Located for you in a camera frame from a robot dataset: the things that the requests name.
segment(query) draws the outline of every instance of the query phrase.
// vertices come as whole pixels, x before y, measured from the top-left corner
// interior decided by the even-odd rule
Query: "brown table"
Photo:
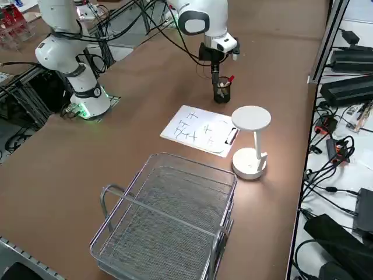
[[[122,99],[102,123],[52,116],[0,167],[1,235],[68,279],[111,279],[89,254],[103,221],[102,187],[127,186],[158,152],[230,170],[233,153],[253,145],[252,135],[241,133],[222,159],[159,134],[183,104],[226,115],[259,105],[272,114],[262,143],[268,170],[237,185],[235,224],[218,279],[284,279],[315,97],[307,75],[326,2],[230,1],[230,32],[240,38],[241,56],[222,66],[223,74],[236,76],[228,104],[213,102],[210,81],[162,36],[116,63],[100,82]],[[201,39],[188,37],[192,52]]]

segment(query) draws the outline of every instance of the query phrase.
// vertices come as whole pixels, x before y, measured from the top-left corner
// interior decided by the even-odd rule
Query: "metal basket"
[[[118,279],[214,279],[233,225],[234,173],[182,157],[152,155],[124,190],[105,187],[105,222],[90,243]],[[110,214],[106,193],[120,197]]]

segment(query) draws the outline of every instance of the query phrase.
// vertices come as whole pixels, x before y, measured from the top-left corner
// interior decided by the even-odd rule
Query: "paper sheet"
[[[183,105],[160,136],[226,158],[238,132],[231,117]]]

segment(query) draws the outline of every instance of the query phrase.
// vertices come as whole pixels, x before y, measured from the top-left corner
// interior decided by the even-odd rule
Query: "power adapter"
[[[373,100],[373,76],[324,83],[321,86],[320,93],[326,102],[333,107],[367,102]]]
[[[373,72],[373,52],[352,48],[334,51],[330,58],[330,68],[334,72],[371,73]]]
[[[361,188],[356,200],[353,228],[359,232],[373,232],[373,191]]]
[[[356,45],[357,43],[359,43],[360,38],[353,31],[346,31],[346,30],[343,30],[343,29],[340,29],[340,31],[342,32],[342,37],[350,45]]]
[[[309,219],[304,225],[304,229],[312,238],[319,241],[319,244],[353,279],[373,280],[372,257],[369,257],[372,255],[372,251],[327,214]]]

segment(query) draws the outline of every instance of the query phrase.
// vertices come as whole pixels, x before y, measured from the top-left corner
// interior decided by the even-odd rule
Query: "white desk lamp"
[[[261,152],[261,131],[270,121],[270,113],[258,106],[241,107],[232,114],[232,122],[238,129],[254,132],[255,149],[243,148],[233,156],[233,170],[242,179],[257,179],[266,168],[268,155]]]

